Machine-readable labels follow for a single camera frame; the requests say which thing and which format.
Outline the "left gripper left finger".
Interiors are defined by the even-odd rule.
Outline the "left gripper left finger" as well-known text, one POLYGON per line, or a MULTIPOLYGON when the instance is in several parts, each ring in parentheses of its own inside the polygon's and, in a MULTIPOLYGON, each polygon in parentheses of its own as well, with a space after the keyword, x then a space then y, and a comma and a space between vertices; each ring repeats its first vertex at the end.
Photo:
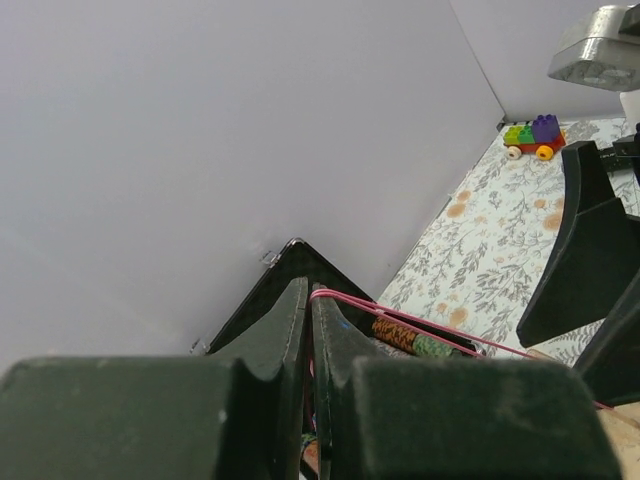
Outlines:
POLYGON ((208 356, 40 357, 1 379, 5 479, 294 479, 308 282, 208 356))

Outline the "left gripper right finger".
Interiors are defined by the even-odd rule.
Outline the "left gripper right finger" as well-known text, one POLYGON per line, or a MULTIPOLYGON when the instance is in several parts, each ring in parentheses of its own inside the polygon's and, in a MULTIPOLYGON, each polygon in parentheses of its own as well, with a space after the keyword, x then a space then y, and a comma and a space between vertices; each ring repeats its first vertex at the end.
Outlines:
POLYGON ((383 307, 323 287, 312 312, 323 479, 617 479, 580 378, 540 360, 392 358, 340 310, 383 307))

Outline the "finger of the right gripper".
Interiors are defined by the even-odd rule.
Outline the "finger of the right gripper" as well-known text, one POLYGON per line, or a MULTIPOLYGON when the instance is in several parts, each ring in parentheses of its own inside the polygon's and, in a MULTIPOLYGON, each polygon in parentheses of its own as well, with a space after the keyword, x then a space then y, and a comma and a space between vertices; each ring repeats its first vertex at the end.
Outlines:
POLYGON ((517 325, 524 347, 605 318, 639 270, 639 234, 593 141, 562 151, 561 224, 541 280, 517 325))
POLYGON ((639 274, 573 366, 595 400, 608 406, 639 401, 639 274))

